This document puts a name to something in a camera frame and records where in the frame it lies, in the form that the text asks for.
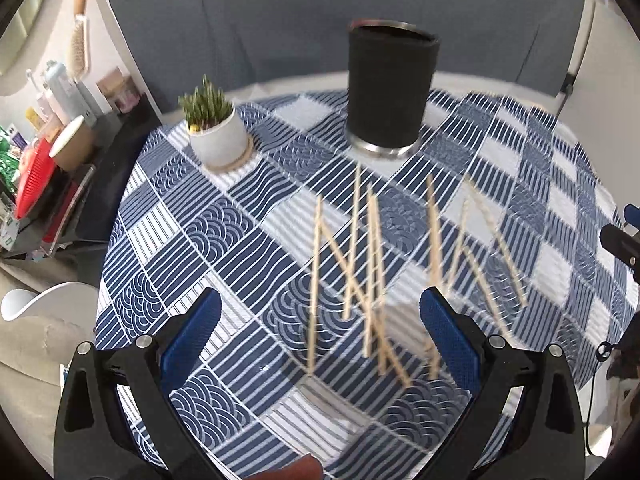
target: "screw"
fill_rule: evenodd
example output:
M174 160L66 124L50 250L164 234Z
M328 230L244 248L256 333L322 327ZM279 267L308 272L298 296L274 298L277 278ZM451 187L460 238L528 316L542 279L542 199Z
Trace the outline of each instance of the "screw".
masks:
M136 339L136 346L138 348L146 348L148 347L153 338L149 334L141 335L138 339Z
M78 353L80 355L87 354L89 350L91 350L91 343L89 343L88 341L85 341L84 343L80 343L78 345Z
M489 336L489 344L494 348L504 348L506 342L504 338L499 335Z
M562 355L562 349L558 345L549 345L549 353L553 357L560 357Z

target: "red colander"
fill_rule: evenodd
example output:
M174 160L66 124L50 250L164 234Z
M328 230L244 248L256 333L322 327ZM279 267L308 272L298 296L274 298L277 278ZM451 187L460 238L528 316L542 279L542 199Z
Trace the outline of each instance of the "red colander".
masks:
M27 171L20 176L20 186L15 199L15 217L18 220L27 216L41 197L56 169L56 163L49 156L50 150L51 143L41 139L34 148Z

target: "metal base ring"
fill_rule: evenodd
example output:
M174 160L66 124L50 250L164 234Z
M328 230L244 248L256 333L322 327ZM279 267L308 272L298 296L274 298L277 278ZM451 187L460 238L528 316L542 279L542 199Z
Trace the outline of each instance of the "metal base ring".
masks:
M366 140L362 140L357 135L352 134L348 128L344 129L344 135L349 143L356 149L367 153L367 155L380 158L407 158L417 152L418 148L420 148L420 144L422 143L422 139L418 136L416 141L409 146L404 146L402 148L382 148L381 146L376 146Z

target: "black cup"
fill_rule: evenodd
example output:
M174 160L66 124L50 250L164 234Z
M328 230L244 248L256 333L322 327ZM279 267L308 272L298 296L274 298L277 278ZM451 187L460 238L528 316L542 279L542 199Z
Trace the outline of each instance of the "black cup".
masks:
M439 38L408 23L351 24L346 135L354 146L388 157L415 153L439 48Z

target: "patterned tablecloth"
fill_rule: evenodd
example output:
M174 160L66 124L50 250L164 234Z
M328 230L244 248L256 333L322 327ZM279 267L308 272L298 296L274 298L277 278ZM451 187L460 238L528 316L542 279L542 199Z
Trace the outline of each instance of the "patterned tablecloth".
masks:
M617 341L627 326L638 288L598 241L604 224L620 225L613 200L575 136L545 111L508 96L431 91L422 147L397 162L347 144L344 91L271 98L238 111L256 153L231 173L200 167L184 123L149 135L113 227L96 336L99 348L127 345L185 312L205 286L220 292L222 320L171 398L230 477L311 452L328 478L407 478L459 417L469 393L446 370L428 380L417 313L427 283L429 173L442 212L445 270L468 193L463 175L478 183L522 274L527 308L515 300L492 231L473 204L466 243L523 347L561 344L580 387L593 372L596 345ZM356 161L361 195L371 183L380 201L386 330L413 378L404 391L392 370L377 375L375 354L361 356L360 311L341 319L344 279L326 246L316 371L305 371L315 196L324 196L327 225L347 251ZM365 231L358 235L364 282ZM467 264L450 302L487 334L497 331ZM161 463L130 392L120 392L143 453ZM498 449L516 404L514 394L483 460Z

